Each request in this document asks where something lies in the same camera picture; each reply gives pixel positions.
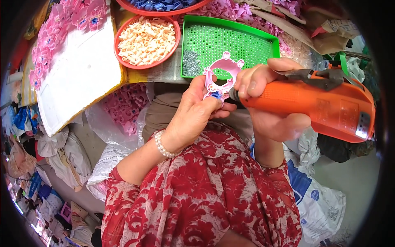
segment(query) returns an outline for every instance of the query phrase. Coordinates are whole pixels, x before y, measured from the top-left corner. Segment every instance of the pearl bracelet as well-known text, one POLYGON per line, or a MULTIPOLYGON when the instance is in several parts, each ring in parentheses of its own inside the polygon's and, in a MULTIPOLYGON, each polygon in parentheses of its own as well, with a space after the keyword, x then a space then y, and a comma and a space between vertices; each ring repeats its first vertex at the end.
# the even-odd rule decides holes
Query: pearl bracelet
POLYGON ((158 147, 158 150, 160 151, 161 154, 163 154, 163 156, 166 156, 168 158, 175 158, 175 157, 179 156, 181 154, 181 152, 179 152, 179 153, 170 153, 162 145, 161 137, 162 137, 163 132, 165 132, 165 130, 161 130, 161 131, 159 131, 158 133, 155 134, 155 144, 158 147))

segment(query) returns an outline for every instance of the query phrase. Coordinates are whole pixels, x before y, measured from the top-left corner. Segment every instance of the orange electric screwdriver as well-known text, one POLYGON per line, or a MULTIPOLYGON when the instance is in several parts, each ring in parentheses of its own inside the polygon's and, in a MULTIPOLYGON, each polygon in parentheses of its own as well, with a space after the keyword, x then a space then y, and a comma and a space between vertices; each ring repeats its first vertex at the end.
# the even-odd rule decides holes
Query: orange electric screwdriver
POLYGON ((245 107, 281 115, 304 113, 315 132, 351 143, 370 140, 374 134, 372 94, 342 70, 291 70, 277 72, 286 78, 266 85, 257 98, 240 99, 233 88, 230 98, 245 107))

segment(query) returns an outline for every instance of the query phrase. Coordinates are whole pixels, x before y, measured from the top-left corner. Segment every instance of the newspaper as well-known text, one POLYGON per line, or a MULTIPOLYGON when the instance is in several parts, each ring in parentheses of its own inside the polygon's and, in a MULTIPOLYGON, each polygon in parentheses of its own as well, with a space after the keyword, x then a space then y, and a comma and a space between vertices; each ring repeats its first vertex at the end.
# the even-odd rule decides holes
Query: newspaper
POLYGON ((181 77, 181 53, 182 42, 179 43, 174 54, 169 59, 149 70, 146 82, 189 84, 192 80, 191 78, 181 77))

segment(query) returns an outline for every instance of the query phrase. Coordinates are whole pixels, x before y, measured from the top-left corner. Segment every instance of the floor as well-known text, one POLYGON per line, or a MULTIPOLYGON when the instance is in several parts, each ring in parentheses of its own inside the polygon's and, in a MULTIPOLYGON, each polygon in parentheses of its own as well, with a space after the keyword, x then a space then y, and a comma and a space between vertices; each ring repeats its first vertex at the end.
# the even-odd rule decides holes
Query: floor
MULTIPOLYGON (((71 124, 70 129, 75 132, 83 144, 92 167, 99 160, 106 144, 89 128, 86 117, 83 115, 84 125, 71 124)), ((376 187, 379 161, 375 152, 369 156, 352 157, 345 163, 336 163, 322 156, 314 165, 314 178, 323 186, 340 190, 347 197, 346 213, 342 226, 335 237, 352 235, 361 224, 369 207, 370 201, 376 187)), ((50 166, 43 166, 56 191, 65 199, 73 200, 85 210, 90 216, 93 213, 103 212, 104 203, 87 190, 86 187, 79 192, 74 192, 62 180, 56 177, 50 166)), ((300 247, 313 247, 314 245, 301 242, 300 247)))

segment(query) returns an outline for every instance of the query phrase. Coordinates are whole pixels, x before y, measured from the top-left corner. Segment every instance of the red floral dress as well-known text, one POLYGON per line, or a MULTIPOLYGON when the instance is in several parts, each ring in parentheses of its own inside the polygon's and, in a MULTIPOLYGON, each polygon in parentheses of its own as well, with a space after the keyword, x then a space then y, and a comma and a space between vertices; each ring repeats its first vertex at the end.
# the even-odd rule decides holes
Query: red floral dress
POLYGON ((195 143, 140 186, 107 180, 102 244, 215 246, 228 229, 257 246, 297 246, 299 211, 284 162, 262 168, 236 132, 209 123, 195 143))

